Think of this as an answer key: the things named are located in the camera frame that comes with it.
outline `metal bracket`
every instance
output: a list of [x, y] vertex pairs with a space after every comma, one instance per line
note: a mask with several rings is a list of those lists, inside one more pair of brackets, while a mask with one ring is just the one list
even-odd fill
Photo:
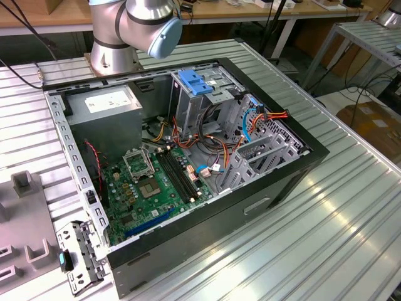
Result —
[[63, 251], [68, 251], [73, 263], [72, 271], [67, 272], [68, 283], [74, 296], [103, 281], [103, 265], [96, 260], [90, 241], [92, 223], [73, 221], [57, 232], [57, 240]]

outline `metal table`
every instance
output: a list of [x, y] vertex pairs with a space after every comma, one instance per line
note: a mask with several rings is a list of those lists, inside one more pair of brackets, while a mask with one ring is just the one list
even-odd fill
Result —
[[[401, 281], [401, 170], [245, 43], [184, 45], [144, 67], [229, 57], [329, 150], [288, 199], [125, 300], [385, 300]], [[48, 83], [92, 77], [83, 58], [40, 64]], [[33, 65], [17, 71], [38, 84]], [[0, 69], [0, 180], [42, 178], [56, 230], [86, 219], [43, 94]], [[2, 300], [69, 300], [60, 269]], [[115, 300], [110, 274], [77, 300]]]
[[313, 59], [301, 85], [303, 88], [309, 83], [311, 76], [330, 47], [331, 42], [338, 34], [344, 36], [346, 40], [339, 47], [327, 66], [328, 69], [340, 59], [340, 56], [350, 43], [358, 45], [377, 58], [377, 61], [368, 72], [369, 76], [363, 81], [365, 83], [374, 76], [374, 71], [378, 68], [381, 61], [391, 67], [401, 64], [401, 56], [395, 52], [395, 47], [401, 44], [401, 29], [387, 29], [374, 21], [338, 23], [333, 25], [319, 52]]

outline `blue latch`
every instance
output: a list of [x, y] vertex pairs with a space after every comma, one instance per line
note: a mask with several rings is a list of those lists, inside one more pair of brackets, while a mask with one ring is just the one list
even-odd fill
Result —
[[213, 92], [213, 88], [208, 86], [194, 70], [179, 71], [178, 74], [195, 96]]

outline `blue pcie slot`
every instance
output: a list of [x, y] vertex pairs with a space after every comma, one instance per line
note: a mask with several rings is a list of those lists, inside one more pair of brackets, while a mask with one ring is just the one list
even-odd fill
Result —
[[146, 229], [149, 229], [149, 228], [165, 221], [166, 219], [168, 219], [170, 217], [171, 212], [173, 212], [174, 210], [175, 210], [175, 208], [171, 208], [166, 213], [163, 213], [162, 215], [160, 215], [150, 221], [147, 221], [146, 223], [141, 224], [141, 225], [135, 227], [134, 229], [124, 232], [125, 238], [128, 238], [132, 235], [136, 235], [138, 233], [141, 233], [142, 231], [145, 231]]

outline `robotic arm base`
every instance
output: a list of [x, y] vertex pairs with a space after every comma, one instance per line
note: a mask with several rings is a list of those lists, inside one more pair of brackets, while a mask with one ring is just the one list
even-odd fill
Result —
[[141, 69], [135, 48], [131, 46], [120, 49], [108, 48], [96, 41], [93, 43], [91, 52], [91, 65], [97, 73], [102, 75], [133, 72]]

